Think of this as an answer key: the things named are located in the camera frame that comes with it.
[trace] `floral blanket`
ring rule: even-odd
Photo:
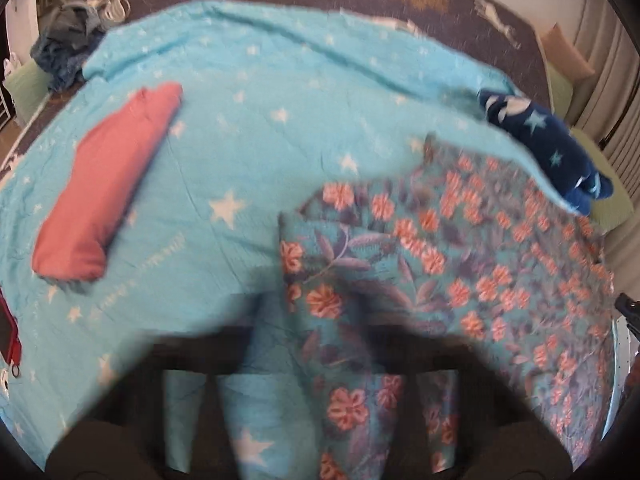
[[[411,174],[329,183],[280,219],[298,359],[312,396],[322,480],[378,478],[400,377],[376,374],[350,291],[386,322],[454,335],[524,396],[582,463],[613,382],[612,276],[603,238],[551,203],[518,165],[428,137]],[[455,375],[425,377],[435,472],[452,465]]]

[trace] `light blue blanket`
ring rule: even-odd
[[[110,32],[84,75],[0,193],[0,285],[24,349],[0,414],[41,466],[141,333],[219,326],[238,316],[231,294],[269,290],[246,363],[266,373],[225,381],[229,430],[248,478],[313,478],[319,450],[292,373],[278,213],[327,181],[407,171],[428,132],[516,160],[561,203],[529,153],[479,115],[479,89],[514,91],[502,73],[352,16],[191,2]],[[182,108],[104,279],[49,285],[31,272],[31,253],[76,143],[127,95],[165,80],[182,84]],[[169,430],[184,467],[202,380],[175,375]]]

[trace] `navy blue cloth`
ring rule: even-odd
[[[533,154],[558,193],[583,215],[591,200],[613,194],[610,179],[601,174],[566,125],[551,111],[524,97],[483,89],[478,93],[487,120]]]
[[[86,13],[83,18],[80,12],[68,11],[67,14],[70,12],[78,16],[75,26],[69,20],[64,22],[65,14],[60,13],[31,47],[33,60],[52,75],[49,90],[53,92],[66,90],[82,75],[82,65],[104,37],[98,28],[85,27]]]

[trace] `dark blue fabric with stars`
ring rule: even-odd
[[[478,100],[486,119],[533,154],[560,195],[578,212],[588,215],[591,200],[608,198],[613,184],[601,174],[566,125],[551,111],[527,98],[483,89]]]

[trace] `phone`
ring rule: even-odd
[[[20,358],[22,357],[22,345],[18,339],[18,324],[12,316],[9,306],[0,290],[0,354],[11,367],[14,377],[20,376]]]

